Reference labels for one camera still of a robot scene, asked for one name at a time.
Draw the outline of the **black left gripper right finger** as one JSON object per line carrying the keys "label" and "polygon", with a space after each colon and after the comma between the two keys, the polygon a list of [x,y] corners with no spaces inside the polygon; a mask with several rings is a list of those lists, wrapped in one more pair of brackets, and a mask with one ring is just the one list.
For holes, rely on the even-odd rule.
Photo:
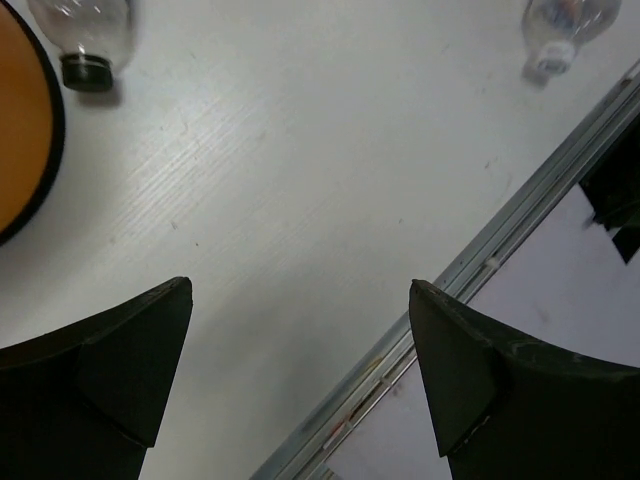
{"label": "black left gripper right finger", "polygon": [[504,392],[448,461],[456,479],[635,479],[639,371],[575,353],[489,316]]}

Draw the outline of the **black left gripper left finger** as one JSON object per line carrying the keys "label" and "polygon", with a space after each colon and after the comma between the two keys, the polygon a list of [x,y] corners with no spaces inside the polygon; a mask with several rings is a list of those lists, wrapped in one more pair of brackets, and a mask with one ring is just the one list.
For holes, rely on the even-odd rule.
{"label": "black left gripper left finger", "polygon": [[136,479],[155,446],[192,314],[172,278],[1,351],[4,479]]}

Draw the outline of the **clear bottle black cap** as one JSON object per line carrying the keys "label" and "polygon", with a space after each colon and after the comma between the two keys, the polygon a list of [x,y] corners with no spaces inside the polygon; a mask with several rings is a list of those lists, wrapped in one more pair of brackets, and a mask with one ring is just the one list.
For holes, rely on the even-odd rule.
{"label": "clear bottle black cap", "polygon": [[131,5],[122,0],[29,1],[37,25],[59,52],[65,87],[110,91],[133,51]]}

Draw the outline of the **clear bottle blue orange label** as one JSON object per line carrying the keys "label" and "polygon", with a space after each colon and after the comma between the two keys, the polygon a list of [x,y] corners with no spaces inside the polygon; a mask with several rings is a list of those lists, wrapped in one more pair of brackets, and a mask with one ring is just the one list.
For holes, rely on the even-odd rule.
{"label": "clear bottle blue orange label", "polygon": [[525,71],[548,79],[566,73],[579,50],[616,21],[618,0],[533,0],[521,28],[527,51]]}

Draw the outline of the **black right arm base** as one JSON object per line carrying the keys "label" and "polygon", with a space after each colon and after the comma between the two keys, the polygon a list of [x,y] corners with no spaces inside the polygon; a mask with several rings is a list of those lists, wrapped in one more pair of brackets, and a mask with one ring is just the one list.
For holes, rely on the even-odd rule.
{"label": "black right arm base", "polygon": [[639,131],[625,135],[580,182],[598,225],[628,264],[639,251]]}

